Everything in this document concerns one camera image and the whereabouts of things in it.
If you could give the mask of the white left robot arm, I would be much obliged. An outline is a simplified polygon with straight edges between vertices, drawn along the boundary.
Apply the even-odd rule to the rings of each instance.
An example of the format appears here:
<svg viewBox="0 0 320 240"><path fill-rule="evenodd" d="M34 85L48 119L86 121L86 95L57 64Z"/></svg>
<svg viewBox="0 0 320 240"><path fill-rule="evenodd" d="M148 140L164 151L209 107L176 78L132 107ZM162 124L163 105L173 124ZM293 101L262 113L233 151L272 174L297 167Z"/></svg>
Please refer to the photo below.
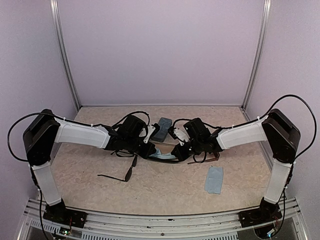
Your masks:
<svg viewBox="0 0 320 240"><path fill-rule="evenodd" d="M23 143L32 175L42 192L49 212L63 223L70 218L51 171L54 144L68 143L96 147L114 153L127 151L147 159L156 152L150 137L159 131L157 123L147 124L134 113L126 115L113 126L75 122L56 116L49 109L36 118L23 133Z"/></svg>

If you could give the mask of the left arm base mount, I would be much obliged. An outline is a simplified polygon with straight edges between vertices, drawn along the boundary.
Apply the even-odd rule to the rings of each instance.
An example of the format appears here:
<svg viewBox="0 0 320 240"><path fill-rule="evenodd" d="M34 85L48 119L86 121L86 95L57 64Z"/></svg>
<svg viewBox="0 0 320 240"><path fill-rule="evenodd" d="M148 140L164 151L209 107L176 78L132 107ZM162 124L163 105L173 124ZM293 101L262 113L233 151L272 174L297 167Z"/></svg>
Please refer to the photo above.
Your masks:
<svg viewBox="0 0 320 240"><path fill-rule="evenodd" d="M54 223L83 229L87 215L84 211L67 208L62 200L52 206L46 204L43 218Z"/></svg>

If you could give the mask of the light blue cleaning cloth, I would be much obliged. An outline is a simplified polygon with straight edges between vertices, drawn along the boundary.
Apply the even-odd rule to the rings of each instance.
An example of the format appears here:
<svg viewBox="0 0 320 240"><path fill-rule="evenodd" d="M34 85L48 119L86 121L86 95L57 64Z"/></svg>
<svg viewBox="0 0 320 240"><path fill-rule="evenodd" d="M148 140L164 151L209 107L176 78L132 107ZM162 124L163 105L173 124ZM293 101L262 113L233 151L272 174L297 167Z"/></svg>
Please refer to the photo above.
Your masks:
<svg viewBox="0 0 320 240"><path fill-rule="evenodd" d="M177 158L169 153L162 153L159 148L156 148L155 153L151 154L149 159L156 159L156 160L176 160Z"/></svg>

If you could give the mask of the black glasses case beige lining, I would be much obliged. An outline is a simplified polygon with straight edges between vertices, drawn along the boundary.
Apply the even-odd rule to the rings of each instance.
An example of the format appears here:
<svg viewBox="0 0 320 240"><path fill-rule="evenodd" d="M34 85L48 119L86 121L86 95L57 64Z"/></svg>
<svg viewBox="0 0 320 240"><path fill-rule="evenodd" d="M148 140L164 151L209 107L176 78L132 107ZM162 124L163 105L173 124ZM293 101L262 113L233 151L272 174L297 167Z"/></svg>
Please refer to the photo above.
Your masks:
<svg viewBox="0 0 320 240"><path fill-rule="evenodd" d="M153 142L155 144L156 148L159 148L162 153L171 153L173 148L176 146L173 143L164 143L164 142ZM175 160L160 160L160 159L152 159L148 158L148 160L155 161L155 162L160 162L160 163L166 163L166 164L178 164L179 161L178 159Z"/></svg>

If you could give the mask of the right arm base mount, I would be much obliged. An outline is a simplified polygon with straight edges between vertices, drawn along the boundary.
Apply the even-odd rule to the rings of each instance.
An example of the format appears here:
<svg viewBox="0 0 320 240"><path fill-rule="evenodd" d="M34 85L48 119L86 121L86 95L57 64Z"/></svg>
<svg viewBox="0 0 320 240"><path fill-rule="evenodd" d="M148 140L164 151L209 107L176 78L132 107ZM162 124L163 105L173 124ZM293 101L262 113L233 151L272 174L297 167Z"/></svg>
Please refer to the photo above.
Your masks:
<svg viewBox="0 0 320 240"><path fill-rule="evenodd" d="M263 197L257 208L243 210L238 213L242 228L260 225L283 217L278 203L270 203Z"/></svg>

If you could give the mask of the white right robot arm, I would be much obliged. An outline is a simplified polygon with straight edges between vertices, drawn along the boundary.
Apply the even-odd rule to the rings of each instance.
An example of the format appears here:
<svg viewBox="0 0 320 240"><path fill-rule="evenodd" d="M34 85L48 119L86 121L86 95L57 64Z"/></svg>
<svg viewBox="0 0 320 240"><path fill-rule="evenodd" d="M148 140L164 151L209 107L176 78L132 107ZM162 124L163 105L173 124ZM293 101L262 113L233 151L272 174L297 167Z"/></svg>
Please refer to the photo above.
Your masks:
<svg viewBox="0 0 320 240"><path fill-rule="evenodd" d="M272 151L273 164L263 200L266 202L256 210L256 218L266 222L275 212L275 204L289 183L301 138L298 128L279 110L272 109L266 116L231 127L215 127L210 132L200 118L183 125L184 130L171 126L170 136L178 140L171 154L182 162L200 154L220 153L233 147L255 142L267 142Z"/></svg>

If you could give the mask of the brown tinted sunglasses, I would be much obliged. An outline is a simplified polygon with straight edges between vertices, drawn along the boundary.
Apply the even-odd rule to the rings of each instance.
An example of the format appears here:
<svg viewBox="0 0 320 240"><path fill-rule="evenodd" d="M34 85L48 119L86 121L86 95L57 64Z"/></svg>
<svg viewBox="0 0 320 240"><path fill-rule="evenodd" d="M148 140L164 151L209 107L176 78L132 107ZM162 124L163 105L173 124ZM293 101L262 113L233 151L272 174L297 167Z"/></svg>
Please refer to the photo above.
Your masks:
<svg viewBox="0 0 320 240"><path fill-rule="evenodd" d="M209 162L215 162L218 161L220 158L219 152L210 152L209 157L207 157L208 153L196 153L192 156L193 161L188 162L187 165L193 165L193 164L203 164L203 163L209 163Z"/></svg>

